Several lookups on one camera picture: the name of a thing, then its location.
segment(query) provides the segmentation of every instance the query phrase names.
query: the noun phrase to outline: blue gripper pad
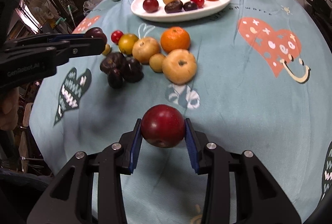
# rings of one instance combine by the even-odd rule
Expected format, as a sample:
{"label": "blue gripper pad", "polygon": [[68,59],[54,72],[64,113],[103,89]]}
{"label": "blue gripper pad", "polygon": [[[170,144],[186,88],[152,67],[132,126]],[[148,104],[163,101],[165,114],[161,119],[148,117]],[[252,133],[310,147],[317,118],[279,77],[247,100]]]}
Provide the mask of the blue gripper pad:
{"label": "blue gripper pad", "polygon": [[132,142],[132,148],[130,149],[130,162],[128,169],[131,173],[136,169],[139,151],[141,150],[142,134],[141,123],[139,123],[137,131],[135,133],[134,141]]}
{"label": "blue gripper pad", "polygon": [[84,38],[84,34],[61,34],[53,39],[50,39],[49,42],[57,42],[61,40],[78,39],[78,38]]}
{"label": "blue gripper pad", "polygon": [[195,170],[195,173],[198,173],[200,166],[199,166],[199,153],[197,151],[195,141],[193,135],[191,134],[190,127],[188,122],[186,123],[186,134],[185,134],[185,141],[187,145],[187,150],[189,154],[189,159],[191,163],[191,167]]}

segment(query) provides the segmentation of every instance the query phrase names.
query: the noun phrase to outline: dark purple fruit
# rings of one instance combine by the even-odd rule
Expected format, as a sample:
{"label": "dark purple fruit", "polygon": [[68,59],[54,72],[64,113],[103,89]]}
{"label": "dark purple fruit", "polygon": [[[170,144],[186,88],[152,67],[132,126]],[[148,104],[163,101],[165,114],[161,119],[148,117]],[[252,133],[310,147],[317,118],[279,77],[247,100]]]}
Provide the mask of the dark purple fruit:
{"label": "dark purple fruit", "polygon": [[121,88],[123,84],[123,78],[119,69],[111,69],[107,75],[107,81],[111,88]]}
{"label": "dark purple fruit", "polygon": [[100,63],[100,70],[106,74],[113,68],[121,68],[126,62],[126,58],[122,53],[110,53]]}
{"label": "dark purple fruit", "polygon": [[123,78],[129,83],[136,83],[143,79],[142,65],[133,58],[127,57],[126,62],[121,68]]}
{"label": "dark purple fruit", "polygon": [[87,32],[85,32],[84,38],[102,38],[105,45],[107,44],[107,37],[100,27],[90,28]]}
{"label": "dark purple fruit", "polygon": [[173,0],[165,6],[166,13],[180,12],[183,8],[183,3],[181,0]]}
{"label": "dark purple fruit", "polygon": [[197,10],[198,6],[195,2],[189,1],[183,5],[183,9],[185,11],[193,11],[193,10]]}

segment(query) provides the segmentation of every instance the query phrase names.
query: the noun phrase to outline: orange heart print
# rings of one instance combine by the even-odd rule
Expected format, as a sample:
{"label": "orange heart print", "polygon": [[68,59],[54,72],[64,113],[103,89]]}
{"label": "orange heart print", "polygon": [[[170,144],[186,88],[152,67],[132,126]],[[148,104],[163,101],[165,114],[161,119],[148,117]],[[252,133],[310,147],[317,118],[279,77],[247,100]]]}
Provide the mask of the orange heart print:
{"label": "orange heart print", "polygon": [[268,63],[275,77],[284,69],[281,59],[286,62],[297,58],[301,53],[301,42],[290,30],[274,29],[266,22],[252,17],[244,17],[238,21],[241,36]]}
{"label": "orange heart print", "polygon": [[99,18],[100,16],[95,16],[92,18],[85,17],[82,22],[80,22],[80,24],[75,28],[72,34],[85,33],[90,26],[98,21]]}

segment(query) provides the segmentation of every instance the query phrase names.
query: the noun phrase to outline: blue tablecloth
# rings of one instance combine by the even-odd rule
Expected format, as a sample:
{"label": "blue tablecloth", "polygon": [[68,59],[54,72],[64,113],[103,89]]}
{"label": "blue tablecloth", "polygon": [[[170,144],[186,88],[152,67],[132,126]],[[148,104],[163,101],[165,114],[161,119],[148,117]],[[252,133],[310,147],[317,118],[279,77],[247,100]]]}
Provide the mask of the blue tablecloth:
{"label": "blue tablecloth", "polygon": [[[166,28],[181,26],[192,39],[197,75],[175,86],[144,66],[142,81],[113,90],[99,70],[102,55],[58,67],[44,79],[30,117],[49,167],[57,173],[77,151],[102,151],[150,107],[167,104],[224,149],[252,150],[306,220],[323,195],[322,171],[325,190],[330,182],[324,161],[332,140],[332,54],[305,10],[296,0],[232,0],[213,16],[160,24],[134,16],[132,1],[102,1],[75,32],[99,26],[111,43],[116,29],[159,40]],[[305,66],[310,76],[299,83],[296,77],[309,74]],[[206,179],[192,170],[184,142],[160,149],[143,141],[137,169],[122,177],[128,223],[199,223]]]}

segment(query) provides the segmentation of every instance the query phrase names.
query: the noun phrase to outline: plastic bag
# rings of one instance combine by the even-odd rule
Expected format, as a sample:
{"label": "plastic bag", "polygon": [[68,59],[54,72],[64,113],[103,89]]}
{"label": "plastic bag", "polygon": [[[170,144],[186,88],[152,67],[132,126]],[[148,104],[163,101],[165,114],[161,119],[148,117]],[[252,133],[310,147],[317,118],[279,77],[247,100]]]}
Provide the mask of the plastic bag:
{"label": "plastic bag", "polygon": [[83,11],[84,11],[84,16],[87,16],[90,11],[92,11],[99,3],[101,0],[88,0],[83,3]]}

